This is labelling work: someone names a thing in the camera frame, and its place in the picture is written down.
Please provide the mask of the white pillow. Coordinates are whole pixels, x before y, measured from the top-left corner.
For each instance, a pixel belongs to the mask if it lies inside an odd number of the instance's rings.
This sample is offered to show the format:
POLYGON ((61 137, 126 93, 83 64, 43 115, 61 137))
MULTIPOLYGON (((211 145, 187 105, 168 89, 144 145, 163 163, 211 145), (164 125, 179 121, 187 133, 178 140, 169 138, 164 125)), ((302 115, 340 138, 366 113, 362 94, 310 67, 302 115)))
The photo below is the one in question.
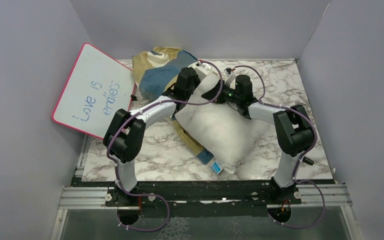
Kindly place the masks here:
POLYGON ((271 125, 246 119, 225 103, 207 103, 202 94, 219 82, 215 73, 207 75, 190 96, 190 104, 177 112, 174 120, 214 156, 224 171, 233 175, 271 125))

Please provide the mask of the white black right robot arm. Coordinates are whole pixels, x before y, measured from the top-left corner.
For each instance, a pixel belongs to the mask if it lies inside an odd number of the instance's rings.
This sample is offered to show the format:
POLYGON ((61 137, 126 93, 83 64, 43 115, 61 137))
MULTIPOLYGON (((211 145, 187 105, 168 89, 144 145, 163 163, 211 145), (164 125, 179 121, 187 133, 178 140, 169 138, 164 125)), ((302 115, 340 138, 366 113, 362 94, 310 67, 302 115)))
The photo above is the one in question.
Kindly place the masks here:
POLYGON ((217 104, 233 103, 241 116, 273 124, 277 142, 282 151, 274 177, 270 180, 269 199, 280 204, 286 200, 296 186, 295 177, 299 162, 317 142, 317 133, 305 107, 296 104, 290 107, 263 103, 253 93, 249 76, 241 74, 235 78, 235 87, 217 83, 202 94, 206 100, 215 99, 217 104))

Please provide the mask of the blue beige checked pillowcase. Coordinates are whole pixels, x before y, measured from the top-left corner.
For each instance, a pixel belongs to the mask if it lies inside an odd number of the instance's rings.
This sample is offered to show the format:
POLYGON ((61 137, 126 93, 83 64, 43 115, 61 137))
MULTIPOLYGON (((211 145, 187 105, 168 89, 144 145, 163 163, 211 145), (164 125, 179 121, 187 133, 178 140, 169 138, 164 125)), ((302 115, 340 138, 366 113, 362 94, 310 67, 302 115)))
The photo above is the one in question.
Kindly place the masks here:
MULTIPOLYGON (((182 48, 155 47, 132 56, 132 76, 142 97, 154 101, 176 82, 182 68, 197 61, 195 56, 182 48)), ((208 164, 214 155, 190 136, 174 116, 170 120, 187 148, 202 164, 208 164)))

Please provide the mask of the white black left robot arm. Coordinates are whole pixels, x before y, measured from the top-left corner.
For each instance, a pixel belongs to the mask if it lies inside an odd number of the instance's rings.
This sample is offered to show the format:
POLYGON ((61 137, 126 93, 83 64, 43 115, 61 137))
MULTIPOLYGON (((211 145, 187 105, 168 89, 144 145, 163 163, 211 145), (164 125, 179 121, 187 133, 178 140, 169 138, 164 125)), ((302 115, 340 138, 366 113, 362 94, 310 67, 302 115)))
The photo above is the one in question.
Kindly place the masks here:
POLYGON ((137 200, 134 160, 141 151, 146 129, 181 110, 200 82, 195 69, 184 67, 176 82, 155 101, 137 110, 121 108, 115 112, 103 144, 107 157, 115 163, 115 184, 120 188, 118 199, 124 205, 132 205, 137 200))

